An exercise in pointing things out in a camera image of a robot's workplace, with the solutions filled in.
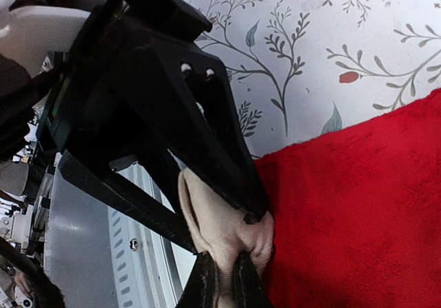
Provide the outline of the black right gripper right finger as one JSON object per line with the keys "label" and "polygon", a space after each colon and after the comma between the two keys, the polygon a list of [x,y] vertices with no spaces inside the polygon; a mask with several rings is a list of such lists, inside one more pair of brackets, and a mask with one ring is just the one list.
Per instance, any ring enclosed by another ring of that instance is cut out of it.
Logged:
{"label": "black right gripper right finger", "polygon": [[238,308],[273,308],[248,252],[239,253],[232,272],[233,298]]}

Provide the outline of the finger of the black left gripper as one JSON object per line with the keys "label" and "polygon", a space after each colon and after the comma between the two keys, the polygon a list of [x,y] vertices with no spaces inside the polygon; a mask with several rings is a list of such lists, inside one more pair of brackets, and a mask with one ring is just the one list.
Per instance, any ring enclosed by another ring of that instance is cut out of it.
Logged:
{"label": "finger of the black left gripper", "polygon": [[82,192],[129,216],[179,247],[197,253],[183,217],[120,174],[100,167],[88,167],[84,160],[69,151],[63,153],[59,171],[64,180]]}

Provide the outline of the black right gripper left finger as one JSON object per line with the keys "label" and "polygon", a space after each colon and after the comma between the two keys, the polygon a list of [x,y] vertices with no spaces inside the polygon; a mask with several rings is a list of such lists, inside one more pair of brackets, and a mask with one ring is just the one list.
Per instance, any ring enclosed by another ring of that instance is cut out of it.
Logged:
{"label": "black right gripper left finger", "polygon": [[178,308],[214,308],[217,267],[209,252],[201,252],[192,268]]}

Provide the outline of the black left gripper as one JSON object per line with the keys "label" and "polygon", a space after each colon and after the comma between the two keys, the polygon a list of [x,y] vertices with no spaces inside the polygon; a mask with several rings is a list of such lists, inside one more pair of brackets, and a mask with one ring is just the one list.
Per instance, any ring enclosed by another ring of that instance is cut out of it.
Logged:
{"label": "black left gripper", "polygon": [[211,27],[181,0],[100,2],[51,82],[41,151],[105,170],[168,170],[177,156],[246,223],[259,222],[269,198],[225,66],[195,44]]}

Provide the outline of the red and beige sock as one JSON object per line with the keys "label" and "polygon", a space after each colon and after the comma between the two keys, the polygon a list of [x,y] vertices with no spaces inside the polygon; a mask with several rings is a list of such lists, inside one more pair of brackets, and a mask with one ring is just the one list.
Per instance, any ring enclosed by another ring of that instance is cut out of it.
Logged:
{"label": "red and beige sock", "polygon": [[178,178],[215,307],[237,307],[250,253],[275,307],[440,306],[440,91],[257,160],[271,201],[248,225],[191,170]]}

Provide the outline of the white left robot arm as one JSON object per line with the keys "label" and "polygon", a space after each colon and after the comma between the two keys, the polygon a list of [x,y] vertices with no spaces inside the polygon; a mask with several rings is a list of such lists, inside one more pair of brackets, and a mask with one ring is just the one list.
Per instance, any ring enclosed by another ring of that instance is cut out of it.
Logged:
{"label": "white left robot arm", "polygon": [[180,247],[268,254],[274,220],[212,23],[182,0],[1,0],[1,156],[47,100],[65,179]]}

